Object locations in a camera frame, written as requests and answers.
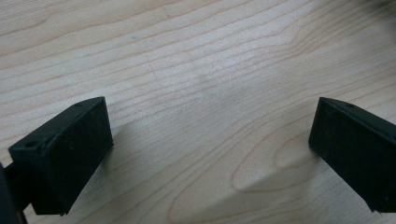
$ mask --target black plastic piece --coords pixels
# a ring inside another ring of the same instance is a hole
[[[0,163],[0,223],[26,224],[22,210],[16,209],[7,183],[7,175]]]
[[[15,210],[67,214],[112,147],[105,97],[68,107],[9,148],[2,173]]]
[[[355,105],[320,98],[309,146],[367,202],[396,212],[396,126]]]

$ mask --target small hole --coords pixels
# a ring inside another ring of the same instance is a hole
[[[32,141],[32,142],[28,142],[28,143],[26,143],[26,147],[34,147],[35,145],[37,145],[38,144],[38,142],[37,141]]]

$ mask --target wood grain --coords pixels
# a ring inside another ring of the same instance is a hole
[[[396,223],[307,146],[319,96],[396,122],[394,8],[364,0],[0,2],[0,160],[107,100],[114,150],[29,223]]]

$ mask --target light wooden surface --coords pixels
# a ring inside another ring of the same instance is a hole
[[[396,122],[392,10],[365,0],[0,2],[0,158],[106,97],[114,150],[30,223],[396,223],[314,155],[319,96]]]

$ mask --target wooden tabletop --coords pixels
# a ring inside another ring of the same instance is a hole
[[[115,143],[68,215],[29,223],[396,223],[307,145],[319,96],[396,123],[389,2],[1,1],[3,165],[96,96]]]

